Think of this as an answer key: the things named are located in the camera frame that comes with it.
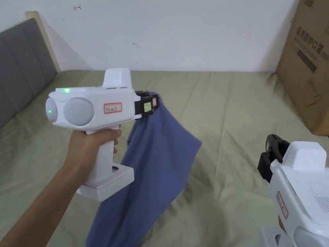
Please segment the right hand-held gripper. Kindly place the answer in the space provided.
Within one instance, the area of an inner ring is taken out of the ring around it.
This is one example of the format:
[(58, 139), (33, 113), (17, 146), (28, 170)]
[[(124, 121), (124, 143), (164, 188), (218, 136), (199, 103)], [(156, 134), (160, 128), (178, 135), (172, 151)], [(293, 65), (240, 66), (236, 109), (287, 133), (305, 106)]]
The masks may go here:
[(286, 233), (263, 227), (262, 247), (329, 245), (329, 172), (327, 153), (316, 142), (289, 143), (275, 134), (265, 142), (257, 169), (269, 183), (270, 197)]

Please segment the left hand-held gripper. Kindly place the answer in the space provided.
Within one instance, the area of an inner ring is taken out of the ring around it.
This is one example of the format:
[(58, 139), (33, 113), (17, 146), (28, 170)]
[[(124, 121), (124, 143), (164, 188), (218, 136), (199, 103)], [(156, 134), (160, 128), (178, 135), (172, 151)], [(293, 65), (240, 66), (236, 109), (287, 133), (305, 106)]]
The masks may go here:
[[(87, 135), (117, 130), (139, 115), (152, 115), (154, 107), (158, 107), (158, 95), (134, 91), (128, 68), (107, 69), (100, 87), (56, 88), (45, 103), (50, 122)], [(100, 146), (95, 166), (78, 194), (102, 202), (134, 181), (133, 168), (113, 162), (113, 148), (113, 141)]]

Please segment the person's left hand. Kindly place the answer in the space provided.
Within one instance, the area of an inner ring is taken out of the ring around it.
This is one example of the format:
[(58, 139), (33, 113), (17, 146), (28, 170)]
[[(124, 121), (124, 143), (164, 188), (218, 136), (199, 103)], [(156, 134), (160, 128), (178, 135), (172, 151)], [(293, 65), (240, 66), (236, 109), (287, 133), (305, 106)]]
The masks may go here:
[(117, 145), (121, 133), (121, 129), (105, 129), (93, 134), (73, 131), (64, 166), (72, 170), (75, 177), (80, 180), (80, 184), (83, 184), (94, 168), (100, 147), (110, 141), (114, 141), (114, 145)]

